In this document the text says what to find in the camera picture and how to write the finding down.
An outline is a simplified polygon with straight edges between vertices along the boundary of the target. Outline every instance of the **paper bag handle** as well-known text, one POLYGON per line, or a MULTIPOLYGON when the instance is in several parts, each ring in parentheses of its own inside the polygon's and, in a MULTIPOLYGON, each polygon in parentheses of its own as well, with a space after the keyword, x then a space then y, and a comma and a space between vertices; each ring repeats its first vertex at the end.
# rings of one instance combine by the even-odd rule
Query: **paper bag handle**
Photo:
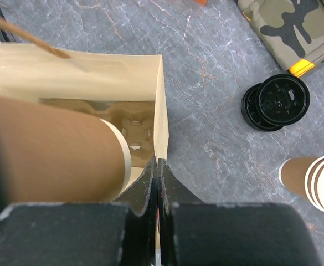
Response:
POLYGON ((2 17, 0 17, 0 29, 6 30, 13 34, 16 34, 17 36, 19 36, 25 40, 28 40, 28 41, 32 42, 33 44, 36 44, 38 47, 44 49, 45 51, 48 51, 51 54, 56 55, 57 57, 65 58, 65 59, 70 58, 70 56, 67 53, 65 53, 64 51, 54 48, 51 45, 49 45, 48 43, 44 42, 43 40, 24 31, 23 29, 20 29, 19 27, 6 22, 2 17))

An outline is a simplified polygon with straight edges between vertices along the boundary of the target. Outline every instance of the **paper bag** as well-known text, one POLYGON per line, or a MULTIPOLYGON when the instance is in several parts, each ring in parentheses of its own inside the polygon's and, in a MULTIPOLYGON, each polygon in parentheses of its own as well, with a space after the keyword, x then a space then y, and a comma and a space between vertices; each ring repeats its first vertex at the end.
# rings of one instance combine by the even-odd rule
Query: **paper bag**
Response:
MULTIPOLYGON (((65 52, 71 58, 56 57, 31 44, 0 44, 0 95, 37 103, 45 99, 153 102, 154 154, 157 159, 167 158, 162 56, 65 52)), ((129 185, 142 170, 132 168, 129 185)))

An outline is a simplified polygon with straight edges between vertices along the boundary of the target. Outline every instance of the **gray marble floor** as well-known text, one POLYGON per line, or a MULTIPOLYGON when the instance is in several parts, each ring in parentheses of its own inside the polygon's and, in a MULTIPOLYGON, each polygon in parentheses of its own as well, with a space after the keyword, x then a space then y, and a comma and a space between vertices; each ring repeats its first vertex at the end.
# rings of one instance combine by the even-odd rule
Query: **gray marble floor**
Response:
POLYGON ((324 213, 284 189, 287 158, 324 155, 324 66, 303 78, 307 115, 278 132, 251 129, 247 88, 281 70, 233 0, 0 0, 8 21, 58 47, 162 54, 169 116, 168 163, 206 202, 282 202, 305 220, 324 263, 324 213))

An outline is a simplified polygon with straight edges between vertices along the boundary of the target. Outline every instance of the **black lid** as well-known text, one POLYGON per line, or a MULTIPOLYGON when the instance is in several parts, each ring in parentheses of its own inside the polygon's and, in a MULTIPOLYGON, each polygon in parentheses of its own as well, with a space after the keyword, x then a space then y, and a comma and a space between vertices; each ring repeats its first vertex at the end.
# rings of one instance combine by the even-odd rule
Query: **black lid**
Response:
POLYGON ((306 84, 288 74, 268 78, 256 93, 259 115, 277 126, 287 126, 299 121, 309 106, 310 92, 306 84))
POLYGON ((248 125, 259 131, 276 131, 282 129, 282 126, 274 126, 266 122, 258 113, 256 103, 256 91, 261 84, 256 84, 246 91, 241 100, 241 114, 248 125))

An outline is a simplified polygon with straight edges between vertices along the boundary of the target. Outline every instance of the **cardboard cup holder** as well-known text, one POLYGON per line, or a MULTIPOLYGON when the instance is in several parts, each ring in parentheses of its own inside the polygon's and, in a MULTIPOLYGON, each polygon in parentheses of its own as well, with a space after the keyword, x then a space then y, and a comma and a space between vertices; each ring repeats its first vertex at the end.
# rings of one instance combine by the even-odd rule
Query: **cardboard cup holder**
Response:
POLYGON ((70 99, 41 99, 41 103, 94 115, 112 123, 130 148, 132 167, 144 167, 154 155, 154 101, 95 102, 70 99))

